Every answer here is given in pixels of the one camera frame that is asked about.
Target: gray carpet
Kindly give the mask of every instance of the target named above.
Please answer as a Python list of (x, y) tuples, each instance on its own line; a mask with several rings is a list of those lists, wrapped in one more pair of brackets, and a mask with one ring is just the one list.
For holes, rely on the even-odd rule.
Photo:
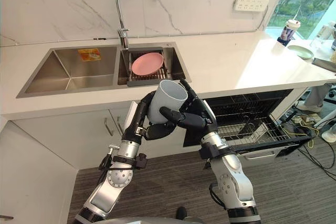
[[(319, 138), (310, 151), (324, 164), (332, 162), (330, 148)], [(226, 211), (212, 201), (208, 192), (215, 176), (211, 170), (203, 170), (203, 166), (197, 152), (149, 160), (146, 169), (135, 172), (111, 218), (174, 217), (177, 207), (184, 206), (190, 216), (206, 223), (229, 223)], [(336, 173), (336, 166), (331, 171)], [(264, 224), (336, 223), (336, 182), (298, 151), (273, 164), (245, 168), (244, 172), (254, 186)], [(98, 177), (97, 169), (79, 171), (68, 223), (94, 189)]]

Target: faucet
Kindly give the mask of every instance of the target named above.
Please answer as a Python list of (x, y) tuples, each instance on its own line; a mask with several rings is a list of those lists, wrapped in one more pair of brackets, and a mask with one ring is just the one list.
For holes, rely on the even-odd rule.
[(121, 45), (124, 49), (129, 48), (129, 43), (128, 43), (128, 37), (127, 37), (127, 31), (129, 31), (129, 29), (125, 28), (124, 25), (124, 20), (122, 18), (122, 14), (121, 14), (121, 9), (120, 9), (120, 1), (119, 0), (115, 0), (115, 3), (117, 4), (117, 11), (118, 11), (118, 15), (119, 15), (119, 21), (120, 21), (120, 29), (118, 30), (118, 34), (120, 37), (120, 41), (121, 41)]

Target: robotic hand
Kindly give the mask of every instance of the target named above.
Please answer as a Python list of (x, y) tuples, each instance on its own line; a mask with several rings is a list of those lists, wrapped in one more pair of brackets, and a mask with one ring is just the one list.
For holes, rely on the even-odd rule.
[(188, 92), (187, 101), (180, 111), (161, 107), (161, 114), (170, 122), (187, 129), (187, 134), (192, 135), (201, 144), (199, 153), (202, 159), (210, 162), (216, 175), (218, 187), (223, 195), (222, 206), (227, 210), (230, 222), (261, 223), (252, 184), (243, 173), (236, 153), (227, 145), (225, 139), (219, 137), (215, 115), (206, 101), (199, 99), (185, 80), (181, 80), (180, 83)]
[[(106, 219), (117, 203), (123, 188), (130, 183), (133, 170), (146, 166), (146, 155), (137, 156), (141, 138), (154, 140), (165, 137), (173, 132), (176, 126), (187, 129), (188, 134), (201, 144), (199, 150), (201, 158), (210, 162), (224, 202), (215, 194), (211, 196), (217, 203), (222, 203), (221, 205), (228, 212), (230, 222), (261, 223), (253, 198), (252, 184), (243, 173), (236, 153), (217, 134), (215, 115), (185, 80), (181, 80), (180, 83), (187, 90), (188, 99), (180, 111), (160, 108), (161, 114), (168, 119), (165, 124), (143, 128), (143, 122), (155, 92), (147, 94), (140, 101), (130, 125), (123, 133), (120, 146), (110, 145), (110, 152), (100, 166), (105, 171), (106, 178), (101, 177), (99, 185), (84, 203), (80, 213), (76, 215), (74, 223), (91, 224)], [(118, 152), (112, 159), (113, 150)]]

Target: white marble wall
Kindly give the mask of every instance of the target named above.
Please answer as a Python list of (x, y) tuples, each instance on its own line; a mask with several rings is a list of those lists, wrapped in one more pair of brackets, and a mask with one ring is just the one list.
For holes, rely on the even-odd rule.
[[(130, 36), (256, 29), (262, 14), (235, 12), (234, 1), (121, 0), (121, 8)], [(1, 45), (117, 37), (119, 26), (115, 0), (1, 0)]]

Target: white cabinet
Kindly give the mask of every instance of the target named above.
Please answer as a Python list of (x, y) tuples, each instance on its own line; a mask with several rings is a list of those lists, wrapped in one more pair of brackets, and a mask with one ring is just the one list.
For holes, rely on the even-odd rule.
[(12, 122), (0, 134), (0, 212), (10, 224), (65, 224), (77, 170)]
[[(110, 110), (114, 121), (116, 124), (120, 124), (122, 129), (124, 128), (124, 122), (129, 110), (129, 106)], [(149, 121), (147, 118), (145, 119), (143, 126), (145, 128), (149, 126)], [(154, 158), (197, 151), (200, 148), (200, 146), (183, 147), (184, 136), (185, 129), (176, 127), (174, 132), (172, 132), (169, 136), (158, 140), (146, 141), (144, 138), (142, 138), (139, 153), (146, 154), (147, 158)]]
[[(113, 132), (111, 136), (104, 121)], [(29, 135), (76, 169), (99, 166), (121, 135), (109, 110), (15, 120)]]

